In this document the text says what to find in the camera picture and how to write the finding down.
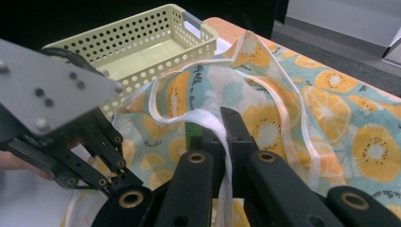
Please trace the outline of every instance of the human hand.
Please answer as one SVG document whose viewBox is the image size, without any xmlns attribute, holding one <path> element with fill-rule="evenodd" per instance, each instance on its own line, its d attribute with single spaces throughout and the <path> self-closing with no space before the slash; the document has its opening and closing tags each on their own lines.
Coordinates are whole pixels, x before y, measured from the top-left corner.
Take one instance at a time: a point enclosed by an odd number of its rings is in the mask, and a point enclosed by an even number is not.
<svg viewBox="0 0 401 227">
<path fill-rule="evenodd" d="M 35 174 L 46 180 L 52 180 L 50 174 L 38 169 L 37 167 L 19 159 L 9 151 L 0 150 L 0 169 L 12 170 L 12 169 L 28 169 L 33 171 Z"/>
</svg>

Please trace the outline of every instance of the gray wall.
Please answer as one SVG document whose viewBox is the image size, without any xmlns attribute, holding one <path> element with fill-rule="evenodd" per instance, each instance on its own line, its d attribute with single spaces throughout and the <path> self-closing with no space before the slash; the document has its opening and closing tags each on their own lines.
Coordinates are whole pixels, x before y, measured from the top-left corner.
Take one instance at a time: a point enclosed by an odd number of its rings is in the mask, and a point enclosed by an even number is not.
<svg viewBox="0 0 401 227">
<path fill-rule="evenodd" d="M 401 38 L 401 0 L 289 0 L 287 17 L 384 47 Z"/>
</svg>

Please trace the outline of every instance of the patterned cloth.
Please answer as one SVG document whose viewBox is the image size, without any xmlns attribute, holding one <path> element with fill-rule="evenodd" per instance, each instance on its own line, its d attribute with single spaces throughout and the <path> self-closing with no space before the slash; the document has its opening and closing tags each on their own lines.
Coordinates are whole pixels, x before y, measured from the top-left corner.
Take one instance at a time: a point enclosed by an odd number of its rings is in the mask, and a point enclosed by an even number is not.
<svg viewBox="0 0 401 227">
<path fill-rule="evenodd" d="M 135 91 L 113 125 L 130 170 L 155 189 L 186 152 L 184 122 L 225 129 L 219 107 L 241 113 L 260 149 L 276 152 L 314 191 L 351 185 L 401 218 L 401 99 L 246 32 L 227 52 Z M 230 197 L 231 166 L 220 196 Z M 104 165 L 94 161 L 104 174 Z M 106 199 L 78 191 L 63 225 L 92 223 Z M 216 226 L 248 226 L 241 201 L 215 202 Z"/>
</svg>

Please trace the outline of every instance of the perforated basket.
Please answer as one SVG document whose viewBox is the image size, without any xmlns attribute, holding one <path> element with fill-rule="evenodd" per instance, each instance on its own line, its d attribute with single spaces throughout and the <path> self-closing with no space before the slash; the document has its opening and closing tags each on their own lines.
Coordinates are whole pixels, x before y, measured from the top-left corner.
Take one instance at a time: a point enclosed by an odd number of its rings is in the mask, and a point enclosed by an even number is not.
<svg viewBox="0 0 401 227">
<path fill-rule="evenodd" d="M 200 35 L 189 31 L 184 22 Z M 165 5 L 45 47 L 74 51 L 123 84 L 119 97 L 100 106 L 110 118 L 133 90 L 180 64 L 213 56 L 217 37 L 214 29 L 184 9 Z"/>
</svg>

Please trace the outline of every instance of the gray metal plate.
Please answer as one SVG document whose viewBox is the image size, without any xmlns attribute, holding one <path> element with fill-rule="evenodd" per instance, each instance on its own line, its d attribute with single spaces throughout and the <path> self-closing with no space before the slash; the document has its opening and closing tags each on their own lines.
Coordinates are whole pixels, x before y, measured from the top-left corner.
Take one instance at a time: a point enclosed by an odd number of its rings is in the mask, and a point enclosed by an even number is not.
<svg viewBox="0 0 401 227">
<path fill-rule="evenodd" d="M 117 81 L 0 39 L 0 103 L 34 134 L 55 131 L 121 88 Z"/>
</svg>

